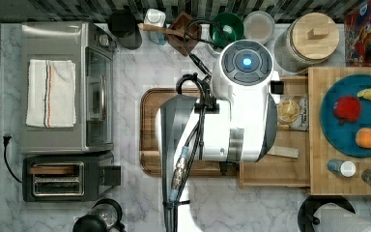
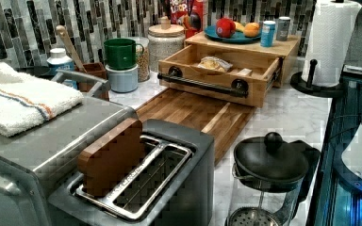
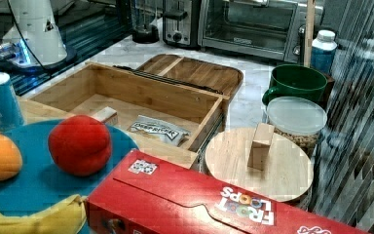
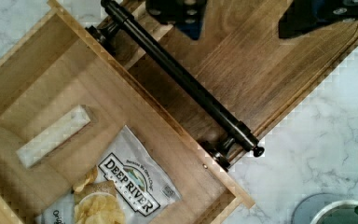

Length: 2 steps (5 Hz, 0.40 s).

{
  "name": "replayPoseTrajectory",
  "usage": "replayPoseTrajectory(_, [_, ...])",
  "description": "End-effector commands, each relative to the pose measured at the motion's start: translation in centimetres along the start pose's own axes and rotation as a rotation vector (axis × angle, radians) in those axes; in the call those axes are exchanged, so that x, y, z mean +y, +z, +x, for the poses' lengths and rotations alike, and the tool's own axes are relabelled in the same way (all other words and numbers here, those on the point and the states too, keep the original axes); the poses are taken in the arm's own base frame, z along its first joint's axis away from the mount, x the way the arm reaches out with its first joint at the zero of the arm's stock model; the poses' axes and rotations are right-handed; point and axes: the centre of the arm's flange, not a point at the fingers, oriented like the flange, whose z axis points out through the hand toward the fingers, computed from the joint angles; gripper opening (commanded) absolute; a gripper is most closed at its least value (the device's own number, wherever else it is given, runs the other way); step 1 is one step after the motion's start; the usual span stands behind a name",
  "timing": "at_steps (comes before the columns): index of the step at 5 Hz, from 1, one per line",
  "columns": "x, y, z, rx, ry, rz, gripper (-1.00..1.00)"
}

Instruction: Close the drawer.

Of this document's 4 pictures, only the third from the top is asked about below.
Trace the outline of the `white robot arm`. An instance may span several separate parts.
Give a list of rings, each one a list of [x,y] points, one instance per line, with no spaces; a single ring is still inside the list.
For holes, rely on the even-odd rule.
[[[67,57],[50,0],[7,0],[14,26],[4,40],[15,44],[10,62],[21,67],[48,66]]]

